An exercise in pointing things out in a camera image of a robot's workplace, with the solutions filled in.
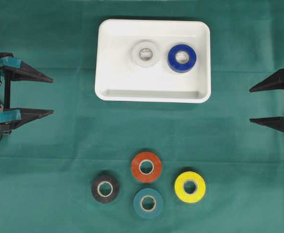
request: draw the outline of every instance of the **blue tape roll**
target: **blue tape roll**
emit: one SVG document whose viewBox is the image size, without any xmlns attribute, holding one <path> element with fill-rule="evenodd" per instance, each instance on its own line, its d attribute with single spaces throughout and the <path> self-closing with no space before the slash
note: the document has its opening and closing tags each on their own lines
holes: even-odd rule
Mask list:
<svg viewBox="0 0 284 233">
<path fill-rule="evenodd" d="M 155 200 L 154 208 L 150 211 L 145 211 L 142 208 L 142 199 L 147 196 L 150 196 Z M 163 199 L 160 193 L 158 193 L 156 190 L 144 188 L 141 189 L 134 197 L 133 207 L 137 215 L 142 218 L 151 219 L 160 215 L 163 209 Z"/>
<path fill-rule="evenodd" d="M 21 112 L 19 109 L 0 112 L 0 123 L 12 120 L 21 120 Z"/>
<path fill-rule="evenodd" d="M 189 59 L 186 63 L 181 64 L 176 61 L 176 54 L 180 51 L 185 51 L 189 55 Z M 176 45 L 170 49 L 168 56 L 167 56 L 167 63 L 169 64 L 170 68 L 178 73 L 185 73 L 188 72 L 194 67 L 197 60 L 197 56 L 195 51 L 188 45 Z"/>
</svg>

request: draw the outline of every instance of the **black tape roll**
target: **black tape roll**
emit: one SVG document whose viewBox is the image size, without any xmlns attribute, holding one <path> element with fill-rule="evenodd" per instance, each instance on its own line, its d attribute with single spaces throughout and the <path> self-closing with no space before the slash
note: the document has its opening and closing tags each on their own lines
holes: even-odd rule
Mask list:
<svg viewBox="0 0 284 233">
<path fill-rule="evenodd" d="M 104 183 L 108 183 L 112 188 L 111 193 L 106 196 L 100 193 L 100 185 Z M 93 181 L 91 186 L 91 192 L 94 199 L 98 202 L 110 203 L 118 196 L 119 183 L 111 175 L 100 175 Z"/>
</svg>

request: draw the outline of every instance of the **tape roll center hole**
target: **tape roll center hole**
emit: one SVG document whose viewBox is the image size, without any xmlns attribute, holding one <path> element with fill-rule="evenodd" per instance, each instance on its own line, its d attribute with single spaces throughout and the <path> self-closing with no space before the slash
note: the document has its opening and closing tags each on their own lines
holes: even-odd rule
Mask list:
<svg viewBox="0 0 284 233">
<path fill-rule="evenodd" d="M 142 172 L 145 175 L 151 174 L 154 169 L 153 162 L 151 160 L 145 159 L 142 162 L 140 162 L 139 169 L 140 172 Z"/>
<path fill-rule="evenodd" d="M 189 54 L 186 51 L 178 51 L 175 55 L 175 60 L 180 64 L 185 64 L 189 61 Z"/>
<path fill-rule="evenodd" d="M 153 52 L 148 48 L 144 48 L 140 50 L 138 56 L 142 61 L 147 62 L 153 57 Z"/>
<path fill-rule="evenodd" d="M 101 197 L 108 197 L 112 194 L 112 192 L 113 192 L 113 186 L 110 182 L 103 181 L 99 183 L 98 193 Z"/>
<path fill-rule="evenodd" d="M 146 212 L 151 212 L 156 208 L 156 200 L 152 196 L 144 196 L 141 199 L 141 208 Z"/>
<path fill-rule="evenodd" d="M 187 194 L 194 194 L 197 191 L 197 183 L 193 180 L 188 180 L 184 183 L 184 191 Z"/>
</svg>

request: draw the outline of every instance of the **green fabric surface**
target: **green fabric surface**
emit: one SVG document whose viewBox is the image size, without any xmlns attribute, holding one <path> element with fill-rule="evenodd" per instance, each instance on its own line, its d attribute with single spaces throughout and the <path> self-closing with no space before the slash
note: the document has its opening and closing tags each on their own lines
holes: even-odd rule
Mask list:
<svg viewBox="0 0 284 233">
<path fill-rule="evenodd" d="M 211 30 L 212 94 L 203 104 L 102 101 L 94 93 L 99 25 L 108 18 L 199 20 Z M 284 91 L 248 89 L 284 67 L 284 0 L 0 0 L 0 51 L 54 83 L 12 83 L 11 107 L 54 109 L 0 142 L 0 233 L 284 233 L 284 133 L 249 118 L 284 116 Z M 142 184 L 132 158 L 154 151 L 163 172 Z M 181 171 L 206 181 L 177 199 Z M 102 171 L 120 184 L 96 202 Z M 143 187 L 158 218 L 133 210 Z"/>
</svg>

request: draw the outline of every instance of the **yellow tape roll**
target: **yellow tape roll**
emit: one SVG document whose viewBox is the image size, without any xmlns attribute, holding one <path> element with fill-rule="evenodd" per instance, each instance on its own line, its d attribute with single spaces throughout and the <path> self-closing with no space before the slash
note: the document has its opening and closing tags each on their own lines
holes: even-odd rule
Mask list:
<svg viewBox="0 0 284 233">
<path fill-rule="evenodd" d="M 196 186 L 196 190 L 192 194 L 187 193 L 184 189 L 184 184 L 188 181 L 192 181 Z M 195 203 L 203 198 L 206 185 L 201 175 L 196 172 L 187 171 L 177 177 L 174 190 L 177 197 L 183 202 Z"/>
</svg>

